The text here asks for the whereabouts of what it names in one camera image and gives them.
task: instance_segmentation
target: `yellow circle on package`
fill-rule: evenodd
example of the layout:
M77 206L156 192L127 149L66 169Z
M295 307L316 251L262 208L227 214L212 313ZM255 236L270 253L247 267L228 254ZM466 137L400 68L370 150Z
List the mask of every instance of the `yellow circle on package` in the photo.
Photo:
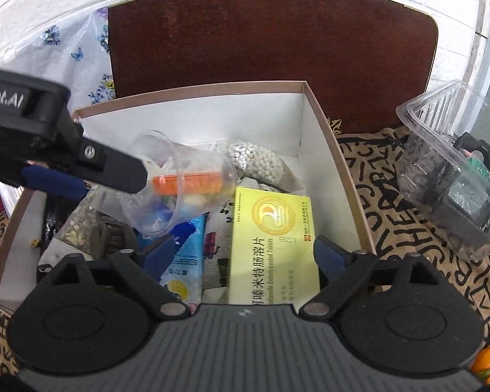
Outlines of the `yellow circle on package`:
M188 296L187 286L184 285L182 281L171 280L170 282L167 283L167 288L170 290L170 292L179 295L182 301L187 299Z
M252 219L261 231L273 236L287 234L296 223L292 207L273 196L263 197L254 203Z

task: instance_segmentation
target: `bag of white beads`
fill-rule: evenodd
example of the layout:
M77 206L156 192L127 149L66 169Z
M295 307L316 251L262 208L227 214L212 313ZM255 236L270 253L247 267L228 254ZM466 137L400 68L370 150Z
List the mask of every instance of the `bag of white beads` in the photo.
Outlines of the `bag of white beads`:
M246 176L288 193L302 188L281 157L259 144L231 141L227 146L227 155L236 169Z

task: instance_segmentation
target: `clear plastic container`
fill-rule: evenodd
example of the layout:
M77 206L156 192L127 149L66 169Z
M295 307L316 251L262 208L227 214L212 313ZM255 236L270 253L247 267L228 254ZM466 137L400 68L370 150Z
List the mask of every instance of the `clear plastic container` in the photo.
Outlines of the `clear plastic container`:
M397 164L403 196L463 259L490 254L490 102L460 81L396 109L410 128Z
M127 152L146 165L147 186L118 196L131 225L146 236L222 207L235 191L236 170L221 153L173 143L158 131L141 133Z

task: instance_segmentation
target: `brown plastic object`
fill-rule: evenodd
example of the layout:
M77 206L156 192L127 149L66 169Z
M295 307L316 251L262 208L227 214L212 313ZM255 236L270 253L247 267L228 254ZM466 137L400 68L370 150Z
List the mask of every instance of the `brown plastic object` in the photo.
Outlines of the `brown plastic object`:
M399 124L437 44L388 0L135 0L109 9L116 97L231 81L306 80L343 133Z

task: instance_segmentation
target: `yellow box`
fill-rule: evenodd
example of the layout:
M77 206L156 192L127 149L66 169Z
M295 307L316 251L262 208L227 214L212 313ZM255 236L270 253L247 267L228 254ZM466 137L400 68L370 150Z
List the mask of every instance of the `yellow box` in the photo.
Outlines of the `yellow box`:
M236 190L229 303L292 303L319 292L310 199L251 188Z

